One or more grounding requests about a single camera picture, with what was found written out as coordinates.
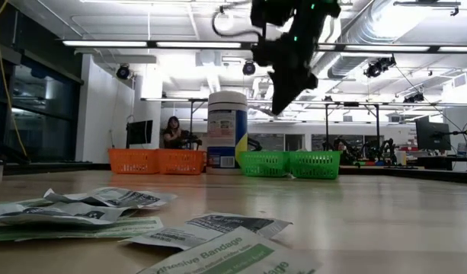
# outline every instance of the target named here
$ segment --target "ceiling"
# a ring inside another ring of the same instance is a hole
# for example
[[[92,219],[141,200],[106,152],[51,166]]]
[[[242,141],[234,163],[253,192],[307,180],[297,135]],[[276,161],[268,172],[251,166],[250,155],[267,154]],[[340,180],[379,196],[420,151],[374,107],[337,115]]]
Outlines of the ceiling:
[[[68,40],[256,41],[257,39],[256,36],[224,39],[213,33],[211,18],[223,0],[196,0],[199,2],[184,3],[181,3],[181,0],[174,0],[173,3],[162,0],[147,5],[117,4],[113,3],[114,0],[108,0],[105,3],[86,1],[88,2],[82,2],[82,0],[10,0],[23,13],[59,37]],[[340,16],[341,28],[346,26],[369,1],[343,0],[343,3],[345,6]],[[467,0],[462,0],[461,3],[460,12],[456,16],[449,15],[453,8],[425,8],[424,16],[415,24],[415,27],[410,27],[393,42],[467,44]],[[249,6],[236,8],[230,14],[232,21],[224,19],[220,24],[223,27],[229,27],[228,32],[251,29],[249,13]],[[357,19],[362,22],[364,20],[367,20],[365,16]],[[392,28],[403,24],[405,20],[408,19],[404,16],[396,17],[387,26],[384,25],[384,28],[389,32]],[[268,39],[275,39],[279,35],[281,32],[275,26],[267,28]],[[247,51],[218,51],[217,54],[243,59],[251,58],[251,54]],[[196,50],[111,49],[102,50],[100,55],[96,55],[95,60],[100,62],[103,56],[107,62],[116,60],[118,56],[142,56],[143,58],[156,56],[166,92],[202,91],[204,88],[211,88],[212,82],[215,82],[221,86],[222,90],[250,90],[252,93],[255,79],[263,78],[267,74],[267,68],[257,67],[255,75],[244,76],[241,73],[243,65],[217,66],[214,69],[197,66]],[[315,61],[322,58],[318,55]],[[442,84],[452,81],[454,77],[463,73],[463,69],[467,69],[467,55],[398,54],[395,58],[401,71],[392,68],[381,77],[367,79],[363,76],[363,70],[366,64],[374,58],[366,58],[365,62],[341,79],[342,81],[326,79],[325,76],[318,75],[321,79],[320,87],[314,91],[305,91],[302,96],[309,96],[310,100],[321,100],[327,93],[333,94],[332,91],[335,89],[335,96],[339,100],[373,98],[374,100],[402,101],[404,91],[411,88],[412,84],[425,83],[424,93],[427,98],[436,101],[443,92]],[[400,98],[395,98],[395,94],[401,94]]]

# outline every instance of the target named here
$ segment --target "woman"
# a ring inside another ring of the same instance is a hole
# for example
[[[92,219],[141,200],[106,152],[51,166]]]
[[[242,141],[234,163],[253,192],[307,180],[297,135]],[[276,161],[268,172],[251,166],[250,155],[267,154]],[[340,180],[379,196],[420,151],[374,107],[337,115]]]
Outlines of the woman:
[[[179,119],[176,116],[169,118],[167,122],[167,128],[164,131],[164,147],[180,149],[184,145],[182,139],[181,125]]]

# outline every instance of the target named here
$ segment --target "ceiling duct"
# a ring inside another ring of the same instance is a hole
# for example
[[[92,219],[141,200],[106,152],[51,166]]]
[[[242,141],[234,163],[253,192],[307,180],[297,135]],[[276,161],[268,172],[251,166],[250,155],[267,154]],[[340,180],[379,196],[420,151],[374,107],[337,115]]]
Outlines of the ceiling duct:
[[[399,37],[418,25],[429,11],[427,8],[394,6],[394,2],[395,0],[375,0],[357,22],[337,39],[336,43],[394,43]],[[366,59],[367,57],[327,53],[317,62],[315,74],[317,75],[327,68],[329,78],[344,78]]]

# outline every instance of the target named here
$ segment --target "tabletop surface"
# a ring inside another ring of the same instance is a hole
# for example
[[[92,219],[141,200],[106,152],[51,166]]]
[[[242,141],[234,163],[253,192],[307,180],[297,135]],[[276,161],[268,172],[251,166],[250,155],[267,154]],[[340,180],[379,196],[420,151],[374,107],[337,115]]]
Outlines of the tabletop surface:
[[[321,263],[317,273],[467,273],[467,185],[380,176],[336,181],[82,171],[5,177],[0,202],[103,186],[174,193],[149,215],[165,226],[204,212],[291,221],[273,238]],[[0,273],[129,273],[174,250],[103,240],[0,242]]]

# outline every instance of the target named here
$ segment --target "metal pole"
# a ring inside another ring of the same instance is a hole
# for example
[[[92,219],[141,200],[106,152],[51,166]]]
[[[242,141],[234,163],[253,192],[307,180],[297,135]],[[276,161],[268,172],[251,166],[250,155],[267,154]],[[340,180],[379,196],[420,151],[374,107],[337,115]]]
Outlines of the metal pole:
[[[190,120],[189,120],[189,137],[193,135],[193,114],[194,114],[194,101],[190,102]],[[189,138],[189,149],[193,150],[192,138]]]
[[[328,138],[329,136],[329,131],[328,131],[328,104],[325,105],[325,112],[326,112],[326,146],[325,146],[325,150],[328,151],[329,150],[329,146],[328,144],[330,143],[330,139]]]
[[[379,119],[379,105],[376,105],[376,121],[377,121],[377,151],[380,151],[380,119]]]

